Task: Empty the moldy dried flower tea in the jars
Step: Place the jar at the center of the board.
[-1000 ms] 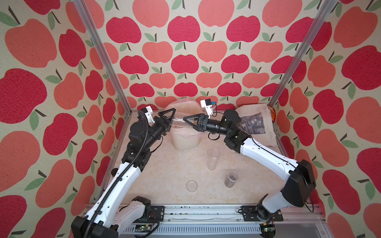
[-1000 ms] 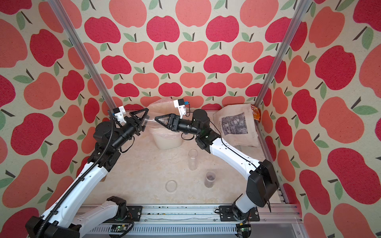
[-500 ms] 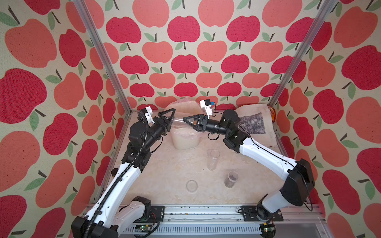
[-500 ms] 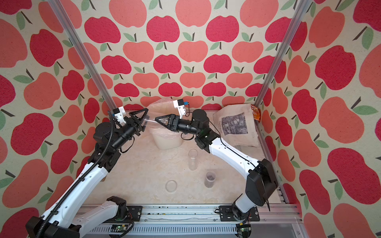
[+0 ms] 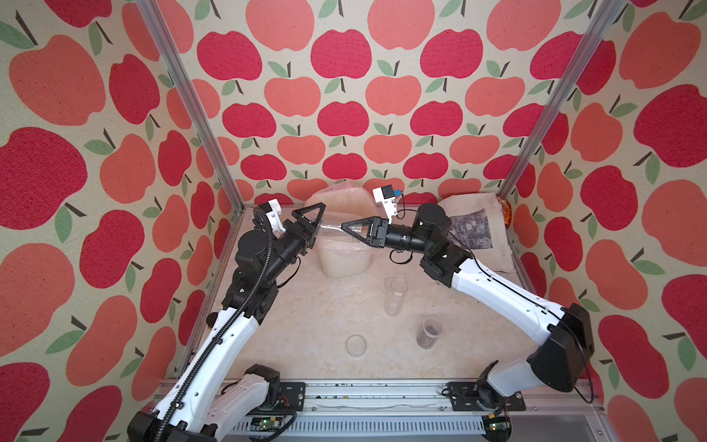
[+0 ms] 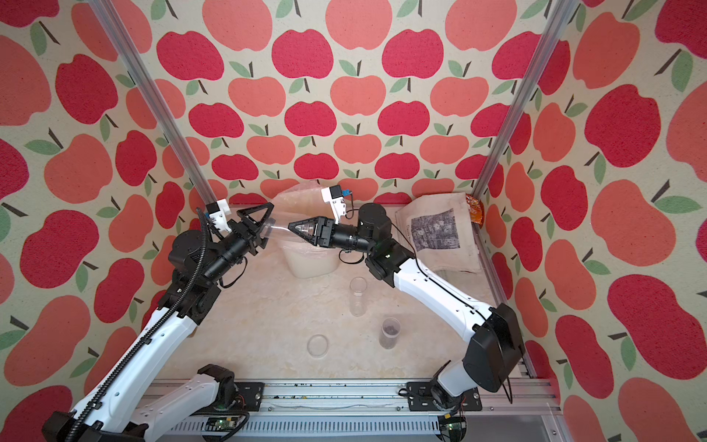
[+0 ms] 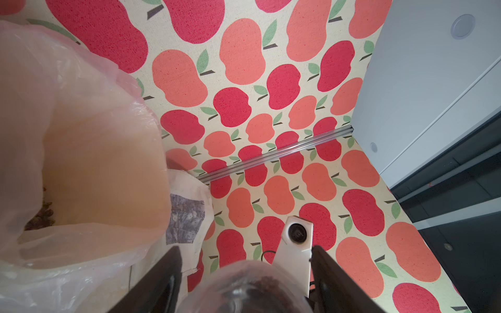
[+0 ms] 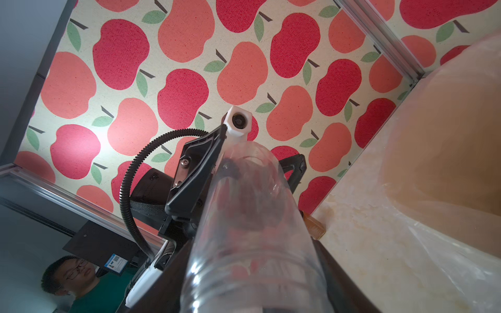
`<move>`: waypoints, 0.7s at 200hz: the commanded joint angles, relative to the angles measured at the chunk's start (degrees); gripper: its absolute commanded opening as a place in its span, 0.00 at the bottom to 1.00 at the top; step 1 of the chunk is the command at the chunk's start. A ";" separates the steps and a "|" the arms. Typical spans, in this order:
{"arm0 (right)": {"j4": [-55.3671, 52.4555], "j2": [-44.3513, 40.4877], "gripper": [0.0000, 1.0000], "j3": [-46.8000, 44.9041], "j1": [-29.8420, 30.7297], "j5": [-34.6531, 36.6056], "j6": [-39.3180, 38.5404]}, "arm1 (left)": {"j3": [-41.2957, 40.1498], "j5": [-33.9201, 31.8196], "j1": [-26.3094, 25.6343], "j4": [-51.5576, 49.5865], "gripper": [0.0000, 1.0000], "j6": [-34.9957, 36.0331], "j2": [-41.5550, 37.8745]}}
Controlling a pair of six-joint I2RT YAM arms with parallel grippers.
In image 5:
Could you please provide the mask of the tall clear jar of rosebuds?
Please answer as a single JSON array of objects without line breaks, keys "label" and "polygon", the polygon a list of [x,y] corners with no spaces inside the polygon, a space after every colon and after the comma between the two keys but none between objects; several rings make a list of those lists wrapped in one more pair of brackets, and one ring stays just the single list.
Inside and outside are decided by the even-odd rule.
[{"label": "tall clear jar of rosebuds", "polygon": [[389,317],[397,317],[401,314],[409,284],[404,278],[390,276],[385,280],[385,288],[384,311]]}]

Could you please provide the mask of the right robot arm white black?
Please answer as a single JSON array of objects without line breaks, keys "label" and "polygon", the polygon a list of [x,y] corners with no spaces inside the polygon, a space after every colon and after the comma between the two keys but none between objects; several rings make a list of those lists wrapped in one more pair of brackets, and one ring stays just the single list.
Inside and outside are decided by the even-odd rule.
[{"label": "right robot arm white black", "polygon": [[433,280],[480,301],[537,344],[527,357],[493,362],[482,372],[472,394],[482,409],[496,411],[516,393],[541,386],[572,392],[594,354],[588,311],[578,304],[563,307],[502,278],[451,233],[451,226],[441,206],[423,204],[410,226],[368,217],[344,222],[341,229],[372,248],[421,254],[420,265]]}]

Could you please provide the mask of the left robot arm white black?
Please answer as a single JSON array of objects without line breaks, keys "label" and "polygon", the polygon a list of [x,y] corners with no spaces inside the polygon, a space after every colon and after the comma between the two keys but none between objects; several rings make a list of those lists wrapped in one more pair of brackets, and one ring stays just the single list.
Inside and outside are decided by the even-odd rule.
[{"label": "left robot arm white black", "polygon": [[134,416],[130,440],[221,441],[250,412],[274,407],[280,374],[272,368],[253,366],[226,393],[221,385],[274,304],[280,274],[314,247],[325,210],[313,204],[282,220],[275,200],[254,208],[254,227],[238,241],[237,269],[213,328],[156,408]]}]

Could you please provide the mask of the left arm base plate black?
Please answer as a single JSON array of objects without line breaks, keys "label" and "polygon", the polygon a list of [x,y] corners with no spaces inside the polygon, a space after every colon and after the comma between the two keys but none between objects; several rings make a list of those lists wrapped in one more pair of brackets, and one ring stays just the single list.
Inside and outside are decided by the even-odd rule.
[{"label": "left arm base plate black", "polygon": [[302,412],[306,395],[305,382],[281,381],[278,392],[268,394],[266,403],[253,409],[249,415],[255,414],[288,414]]}]

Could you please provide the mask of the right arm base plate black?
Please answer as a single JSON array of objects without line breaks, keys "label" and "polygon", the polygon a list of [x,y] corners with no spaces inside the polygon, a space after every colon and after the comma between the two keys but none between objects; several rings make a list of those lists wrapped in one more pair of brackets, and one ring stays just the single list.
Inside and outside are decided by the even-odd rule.
[{"label": "right arm base plate black", "polygon": [[441,390],[441,395],[447,398],[454,412],[484,412],[487,414],[504,411],[525,412],[527,406],[520,392],[504,399],[493,399],[491,404],[482,401],[475,381],[451,381]]}]

